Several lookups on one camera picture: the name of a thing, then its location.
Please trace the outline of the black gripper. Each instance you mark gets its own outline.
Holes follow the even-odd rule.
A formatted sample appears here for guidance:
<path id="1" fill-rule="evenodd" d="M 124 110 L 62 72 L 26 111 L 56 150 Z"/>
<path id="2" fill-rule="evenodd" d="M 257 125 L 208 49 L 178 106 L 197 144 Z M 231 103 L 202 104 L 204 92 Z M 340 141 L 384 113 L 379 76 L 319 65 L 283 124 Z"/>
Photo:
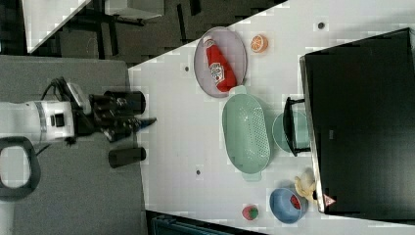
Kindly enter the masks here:
<path id="1" fill-rule="evenodd" d="M 111 97 L 85 95 L 80 86 L 68 84 L 69 98 L 73 104 L 74 134 L 76 137 L 103 133 L 109 142 L 127 138 L 133 132 L 146 128 L 157 121 L 155 117 L 136 118 L 121 116 L 111 110 Z"/>

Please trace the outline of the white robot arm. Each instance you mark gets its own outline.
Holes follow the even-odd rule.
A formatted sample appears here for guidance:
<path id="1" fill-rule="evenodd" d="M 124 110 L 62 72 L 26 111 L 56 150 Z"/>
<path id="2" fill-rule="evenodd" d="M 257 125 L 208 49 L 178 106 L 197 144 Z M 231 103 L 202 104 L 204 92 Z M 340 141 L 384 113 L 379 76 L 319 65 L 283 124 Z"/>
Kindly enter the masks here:
<path id="1" fill-rule="evenodd" d="M 47 86 L 55 98 L 42 96 L 37 101 L 1 104 L 1 136 L 24 137 L 31 144 L 65 141 L 96 132 L 116 142 L 144 129 L 157 120 L 142 117 L 146 99 L 142 92 L 107 91 L 102 95 L 83 93 L 63 78 Z"/>

